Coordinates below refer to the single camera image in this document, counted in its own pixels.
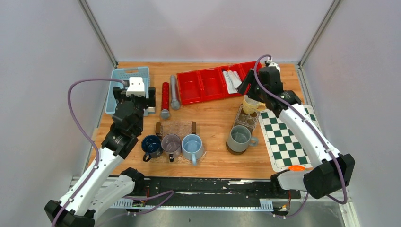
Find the grey green mug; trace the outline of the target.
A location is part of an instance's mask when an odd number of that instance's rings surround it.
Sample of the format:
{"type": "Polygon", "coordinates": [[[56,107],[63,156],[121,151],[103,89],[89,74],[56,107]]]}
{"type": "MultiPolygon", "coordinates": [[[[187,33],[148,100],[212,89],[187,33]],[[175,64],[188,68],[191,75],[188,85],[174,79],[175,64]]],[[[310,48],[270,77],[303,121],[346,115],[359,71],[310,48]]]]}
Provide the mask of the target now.
{"type": "Polygon", "coordinates": [[[249,146],[256,146],[258,143],[259,140],[253,137],[246,127],[237,125],[231,129],[226,147],[231,154],[240,155],[243,154],[249,146]]]}

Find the grey toothpaste tube right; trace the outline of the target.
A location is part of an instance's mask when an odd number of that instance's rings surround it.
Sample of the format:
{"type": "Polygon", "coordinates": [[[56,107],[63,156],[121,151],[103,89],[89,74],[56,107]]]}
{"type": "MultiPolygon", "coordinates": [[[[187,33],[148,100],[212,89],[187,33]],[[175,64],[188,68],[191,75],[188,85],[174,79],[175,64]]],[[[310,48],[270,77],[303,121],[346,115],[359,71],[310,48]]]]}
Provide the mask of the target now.
{"type": "Polygon", "coordinates": [[[239,84],[241,84],[241,83],[242,83],[242,80],[241,80],[241,78],[240,78],[238,72],[237,72],[237,71],[233,71],[233,73],[234,73],[235,76],[237,77],[237,80],[239,81],[239,84]]]}

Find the clear textured plastic sheet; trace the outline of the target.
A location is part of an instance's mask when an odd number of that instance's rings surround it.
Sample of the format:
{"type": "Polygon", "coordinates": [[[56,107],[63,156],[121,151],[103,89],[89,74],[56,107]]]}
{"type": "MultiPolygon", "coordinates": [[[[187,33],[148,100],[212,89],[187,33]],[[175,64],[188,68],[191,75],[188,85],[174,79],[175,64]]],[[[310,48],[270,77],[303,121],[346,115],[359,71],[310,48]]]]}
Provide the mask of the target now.
{"type": "Polygon", "coordinates": [[[243,110],[243,105],[240,105],[232,128],[237,125],[242,125],[246,127],[250,133],[252,133],[259,124],[259,115],[259,111],[256,111],[252,114],[246,114],[243,110]]]}

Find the purple grey mug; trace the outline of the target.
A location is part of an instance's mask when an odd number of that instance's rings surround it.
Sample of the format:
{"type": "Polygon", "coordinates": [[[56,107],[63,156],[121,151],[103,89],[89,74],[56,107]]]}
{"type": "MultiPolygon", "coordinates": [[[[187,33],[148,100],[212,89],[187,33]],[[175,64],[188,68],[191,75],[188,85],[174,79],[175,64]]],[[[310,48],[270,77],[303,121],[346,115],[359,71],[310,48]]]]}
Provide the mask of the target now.
{"type": "Polygon", "coordinates": [[[176,134],[167,134],[161,140],[161,147],[167,153],[170,162],[179,157],[182,153],[181,139],[176,134]]]}

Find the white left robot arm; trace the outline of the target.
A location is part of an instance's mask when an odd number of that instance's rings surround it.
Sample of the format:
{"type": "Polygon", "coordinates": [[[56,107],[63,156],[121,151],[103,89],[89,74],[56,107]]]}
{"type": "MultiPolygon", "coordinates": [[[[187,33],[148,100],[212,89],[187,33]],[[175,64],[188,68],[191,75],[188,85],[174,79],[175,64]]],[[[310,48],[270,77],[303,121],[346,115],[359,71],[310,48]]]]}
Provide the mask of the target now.
{"type": "Polygon", "coordinates": [[[156,105],[156,89],[149,87],[146,96],[120,87],[114,87],[113,93],[119,103],[95,160],[65,195],[57,201],[48,201],[44,208],[53,227],[93,227],[117,200],[129,193],[144,192],[144,175],[132,167],[122,171],[105,189],[101,186],[138,143],[143,132],[144,110],[156,105]]]}

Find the left aluminium frame post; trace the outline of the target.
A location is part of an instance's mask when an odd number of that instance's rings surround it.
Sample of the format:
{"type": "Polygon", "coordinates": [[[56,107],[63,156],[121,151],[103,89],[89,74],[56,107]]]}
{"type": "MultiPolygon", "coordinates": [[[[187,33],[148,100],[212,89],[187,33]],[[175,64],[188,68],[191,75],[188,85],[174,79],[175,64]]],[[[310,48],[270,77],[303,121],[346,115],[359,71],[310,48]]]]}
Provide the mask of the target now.
{"type": "Polygon", "coordinates": [[[103,50],[105,51],[109,61],[111,62],[113,67],[116,69],[118,67],[118,61],[117,61],[115,55],[113,54],[112,49],[111,49],[109,43],[107,42],[105,35],[103,34],[102,29],[101,29],[100,25],[98,24],[96,17],[94,15],[94,13],[92,12],[88,1],[87,0],[78,0],[78,3],[80,4],[80,6],[82,8],[83,13],[87,17],[87,20],[88,20],[89,24],[91,25],[96,37],[98,38],[103,50]]]}

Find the dark blue mug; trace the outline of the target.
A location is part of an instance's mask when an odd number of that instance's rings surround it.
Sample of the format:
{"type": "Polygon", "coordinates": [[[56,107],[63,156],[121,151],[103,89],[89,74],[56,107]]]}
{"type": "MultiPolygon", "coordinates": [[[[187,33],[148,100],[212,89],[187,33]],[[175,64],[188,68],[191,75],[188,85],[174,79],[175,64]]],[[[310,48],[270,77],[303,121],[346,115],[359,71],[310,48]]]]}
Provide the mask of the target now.
{"type": "Polygon", "coordinates": [[[148,135],[141,142],[141,149],[144,152],[142,160],[148,162],[150,159],[158,158],[163,154],[161,140],[156,135],[148,135]]]}

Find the silver microphone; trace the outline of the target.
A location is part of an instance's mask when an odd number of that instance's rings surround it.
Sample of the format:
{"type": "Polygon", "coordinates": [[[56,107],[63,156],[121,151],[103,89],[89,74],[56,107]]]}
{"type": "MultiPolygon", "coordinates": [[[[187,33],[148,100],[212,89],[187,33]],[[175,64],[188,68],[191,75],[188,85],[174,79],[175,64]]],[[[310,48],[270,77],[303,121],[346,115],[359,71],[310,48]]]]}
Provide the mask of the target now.
{"type": "Polygon", "coordinates": [[[178,110],[181,106],[178,99],[178,82],[175,75],[170,76],[171,86],[171,107],[173,110],[178,110]]]}

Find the light blue mug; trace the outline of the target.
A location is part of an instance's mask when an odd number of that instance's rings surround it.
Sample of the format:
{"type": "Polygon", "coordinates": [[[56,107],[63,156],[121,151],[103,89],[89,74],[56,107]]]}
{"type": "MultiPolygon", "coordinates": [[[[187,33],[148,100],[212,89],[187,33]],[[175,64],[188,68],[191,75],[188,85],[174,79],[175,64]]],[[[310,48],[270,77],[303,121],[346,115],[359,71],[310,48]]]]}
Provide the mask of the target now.
{"type": "Polygon", "coordinates": [[[202,139],[196,134],[189,134],[182,140],[182,154],[196,166],[198,160],[203,156],[205,148],[202,139]]]}

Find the light blue plastic basket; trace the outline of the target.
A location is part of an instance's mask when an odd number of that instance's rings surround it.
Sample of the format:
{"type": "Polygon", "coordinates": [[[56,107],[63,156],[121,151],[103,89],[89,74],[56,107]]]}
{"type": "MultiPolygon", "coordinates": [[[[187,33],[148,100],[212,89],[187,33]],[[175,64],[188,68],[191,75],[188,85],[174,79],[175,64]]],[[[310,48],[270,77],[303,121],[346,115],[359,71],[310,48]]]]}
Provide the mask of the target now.
{"type": "MultiPolygon", "coordinates": [[[[149,67],[114,69],[111,74],[112,79],[129,80],[130,77],[139,77],[145,84],[146,98],[149,97],[148,88],[150,85],[149,67]]],[[[105,114],[112,116],[115,113],[117,102],[113,95],[113,87],[122,87],[121,83],[110,82],[105,103],[105,114]]]]}

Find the white toothpaste tube left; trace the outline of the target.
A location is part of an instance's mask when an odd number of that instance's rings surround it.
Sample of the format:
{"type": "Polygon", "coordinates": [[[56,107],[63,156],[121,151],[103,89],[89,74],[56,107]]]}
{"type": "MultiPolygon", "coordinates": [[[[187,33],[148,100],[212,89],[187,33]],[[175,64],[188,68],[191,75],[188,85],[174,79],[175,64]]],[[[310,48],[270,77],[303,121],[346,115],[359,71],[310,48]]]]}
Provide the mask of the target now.
{"type": "Polygon", "coordinates": [[[229,94],[237,93],[237,90],[234,87],[234,84],[232,83],[228,72],[223,70],[222,73],[223,73],[223,76],[224,76],[224,79],[225,79],[225,82],[226,82],[226,85],[227,85],[227,92],[229,94]]]}

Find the white toothpaste tube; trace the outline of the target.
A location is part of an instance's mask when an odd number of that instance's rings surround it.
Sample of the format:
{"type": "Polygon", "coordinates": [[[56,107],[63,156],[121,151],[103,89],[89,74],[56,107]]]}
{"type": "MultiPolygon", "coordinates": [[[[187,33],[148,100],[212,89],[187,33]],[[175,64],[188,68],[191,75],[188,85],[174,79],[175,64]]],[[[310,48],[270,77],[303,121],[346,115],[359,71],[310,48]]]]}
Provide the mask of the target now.
{"type": "Polygon", "coordinates": [[[223,73],[223,76],[224,76],[224,79],[225,79],[225,82],[226,82],[226,85],[227,85],[227,92],[229,94],[237,93],[237,90],[234,87],[234,84],[232,83],[228,72],[223,70],[222,73],[223,73]]]}
{"type": "Polygon", "coordinates": [[[241,84],[239,84],[239,81],[237,80],[237,77],[235,76],[235,74],[233,73],[232,70],[227,70],[230,79],[232,81],[232,83],[234,84],[234,87],[237,89],[241,84]]]}

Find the green white chessboard mat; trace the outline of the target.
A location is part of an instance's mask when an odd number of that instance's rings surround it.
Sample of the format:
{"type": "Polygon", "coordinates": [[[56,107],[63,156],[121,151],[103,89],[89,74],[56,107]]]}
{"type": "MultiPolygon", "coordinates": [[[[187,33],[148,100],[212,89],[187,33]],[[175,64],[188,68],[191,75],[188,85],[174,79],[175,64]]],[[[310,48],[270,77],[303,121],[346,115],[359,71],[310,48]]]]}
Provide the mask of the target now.
{"type": "Polygon", "coordinates": [[[261,111],[259,123],[274,172],[291,166],[312,168],[309,157],[293,132],[272,111],[261,111]]]}

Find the red bin with toothpaste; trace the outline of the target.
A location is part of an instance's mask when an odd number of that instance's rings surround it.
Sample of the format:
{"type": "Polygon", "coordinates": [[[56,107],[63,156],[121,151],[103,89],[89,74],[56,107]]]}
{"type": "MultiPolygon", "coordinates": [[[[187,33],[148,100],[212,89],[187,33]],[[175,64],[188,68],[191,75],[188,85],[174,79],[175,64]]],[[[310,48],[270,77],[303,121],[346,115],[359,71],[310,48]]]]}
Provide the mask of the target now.
{"type": "Polygon", "coordinates": [[[218,72],[223,76],[223,84],[225,85],[227,97],[237,97],[241,95],[241,93],[238,93],[238,87],[244,81],[249,69],[250,68],[246,68],[246,64],[244,63],[218,68],[218,72]]]}

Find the cream yellow mug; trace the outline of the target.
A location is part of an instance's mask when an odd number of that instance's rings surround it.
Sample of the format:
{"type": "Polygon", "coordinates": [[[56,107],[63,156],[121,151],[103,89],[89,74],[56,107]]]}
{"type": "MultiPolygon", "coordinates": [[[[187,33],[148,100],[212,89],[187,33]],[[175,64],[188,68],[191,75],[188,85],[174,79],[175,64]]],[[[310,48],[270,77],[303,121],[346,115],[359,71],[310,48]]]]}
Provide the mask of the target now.
{"type": "Polygon", "coordinates": [[[253,114],[256,111],[263,111],[266,109],[266,105],[264,103],[255,101],[251,99],[248,95],[244,95],[242,105],[243,111],[246,114],[253,114]]]}

